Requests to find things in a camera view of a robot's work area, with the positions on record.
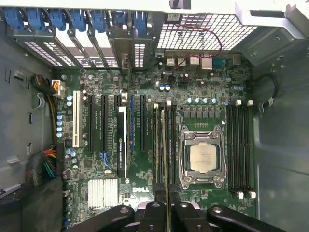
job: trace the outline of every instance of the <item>blue pcie slot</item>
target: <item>blue pcie slot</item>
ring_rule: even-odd
[[[134,95],[130,97],[130,108],[131,108],[131,152],[134,152],[134,137],[135,137],[135,126],[134,126]]]

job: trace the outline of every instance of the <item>white pci slot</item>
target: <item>white pci slot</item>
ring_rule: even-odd
[[[82,93],[73,91],[73,147],[82,145]]]

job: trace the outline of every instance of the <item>heatsink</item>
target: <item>heatsink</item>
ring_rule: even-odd
[[[80,147],[82,145],[82,93],[73,91],[73,146]]]
[[[118,179],[89,180],[88,208],[108,209],[118,205]]]

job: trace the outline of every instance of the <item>yellow wire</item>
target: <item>yellow wire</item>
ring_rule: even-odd
[[[46,154],[46,156],[51,156],[51,157],[56,158],[56,156],[54,154]]]

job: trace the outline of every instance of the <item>screw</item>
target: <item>screw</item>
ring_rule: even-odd
[[[158,202],[154,202],[152,207],[160,207],[160,205],[158,204]]]
[[[222,212],[222,209],[221,208],[219,208],[219,207],[214,207],[214,212],[216,212],[216,213],[221,213]]]
[[[275,43],[279,42],[280,40],[281,40],[281,38],[278,35],[276,35],[275,38],[274,38]]]
[[[188,204],[187,204],[186,202],[181,202],[181,203],[180,203],[180,206],[181,206],[182,208],[186,208],[186,207],[188,206]]]
[[[129,210],[127,209],[127,208],[121,208],[120,209],[120,213],[123,213],[123,214],[125,214],[125,213],[127,213],[127,212],[129,212]]]

